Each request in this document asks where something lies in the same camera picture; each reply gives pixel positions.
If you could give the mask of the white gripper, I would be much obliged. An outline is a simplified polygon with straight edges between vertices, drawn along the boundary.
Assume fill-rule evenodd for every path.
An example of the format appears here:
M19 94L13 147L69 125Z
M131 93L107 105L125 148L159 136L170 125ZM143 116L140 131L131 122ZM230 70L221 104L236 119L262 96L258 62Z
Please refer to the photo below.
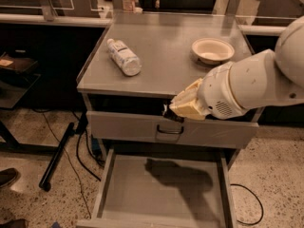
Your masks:
M200 121L209 114L222 120L243 116L247 110L238 104L230 86L232 65L211 69L175 96L169 108L179 117Z

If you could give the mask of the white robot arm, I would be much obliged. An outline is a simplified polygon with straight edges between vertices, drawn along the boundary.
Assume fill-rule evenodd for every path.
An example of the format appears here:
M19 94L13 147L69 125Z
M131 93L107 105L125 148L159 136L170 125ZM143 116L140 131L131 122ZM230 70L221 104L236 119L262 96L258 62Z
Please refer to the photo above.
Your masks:
M280 34L275 49L211 69L171 100L177 116L230 119L264 106L304 103L304 17Z

